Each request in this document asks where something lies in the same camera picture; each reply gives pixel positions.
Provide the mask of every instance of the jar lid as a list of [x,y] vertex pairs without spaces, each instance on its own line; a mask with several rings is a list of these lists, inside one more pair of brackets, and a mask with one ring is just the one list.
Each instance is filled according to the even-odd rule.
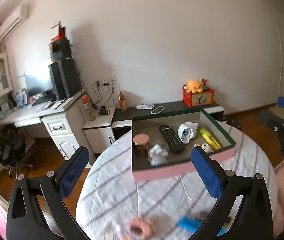
[[143,145],[149,141],[149,136],[145,133],[140,133],[134,136],[133,142],[135,145]]

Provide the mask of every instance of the round table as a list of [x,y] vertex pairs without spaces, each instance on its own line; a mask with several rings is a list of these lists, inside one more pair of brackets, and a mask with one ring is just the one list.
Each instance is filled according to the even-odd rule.
[[[264,151],[247,135],[225,123],[221,126],[236,141],[235,155],[220,165],[239,176],[261,173],[268,188],[272,213],[277,203],[274,169]],[[131,218],[151,218],[157,228],[152,239],[187,240],[190,232],[178,227],[182,217],[197,218],[209,212],[216,199],[210,197],[197,172],[180,176],[135,182],[131,171],[131,132],[127,133],[96,160],[83,185],[76,217],[92,240],[104,239]],[[242,197],[231,210],[233,219]]]

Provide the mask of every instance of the open box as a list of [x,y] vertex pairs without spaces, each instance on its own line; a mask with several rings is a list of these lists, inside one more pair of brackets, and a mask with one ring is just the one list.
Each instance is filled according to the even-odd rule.
[[211,159],[223,162],[234,155],[235,141],[203,108],[190,108],[169,113],[163,112],[133,117],[132,173],[135,181],[162,179],[195,171],[191,162],[191,150],[194,144],[207,143],[199,133],[188,144],[185,144],[184,151],[180,153],[171,153],[169,151],[169,155],[166,157],[168,163],[165,164],[151,166],[147,157],[137,156],[134,150],[133,138],[135,135],[139,133],[147,134],[150,147],[152,147],[159,139],[165,141],[159,131],[159,126],[169,124],[178,133],[179,126],[184,122],[198,123],[198,127],[205,128],[220,142],[221,149],[208,153]]

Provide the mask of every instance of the metal bolt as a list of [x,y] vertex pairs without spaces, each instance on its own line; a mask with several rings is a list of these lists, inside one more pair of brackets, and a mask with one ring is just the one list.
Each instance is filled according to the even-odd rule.
[[263,179],[263,175],[260,174],[260,173],[257,173],[257,178],[258,178],[258,179]]
[[55,174],[54,171],[48,171],[48,172],[46,173],[46,176],[52,177],[54,174]]
[[20,174],[20,175],[18,175],[18,176],[17,176],[17,179],[18,179],[18,180],[22,180],[22,179],[24,179],[24,174]]
[[231,171],[231,170],[227,170],[227,171],[225,172],[225,174],[226,174],[227,176],[229,176],[229,177],[233,177],[233,176],[234,176],[234,172]]

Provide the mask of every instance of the monitor screen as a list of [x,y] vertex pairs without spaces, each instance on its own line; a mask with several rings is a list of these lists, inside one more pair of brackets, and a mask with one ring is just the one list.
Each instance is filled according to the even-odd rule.
[[51,64],[52,61],[47,59],[25,71],[26,88],[30,97],[53,89],[48,67]]

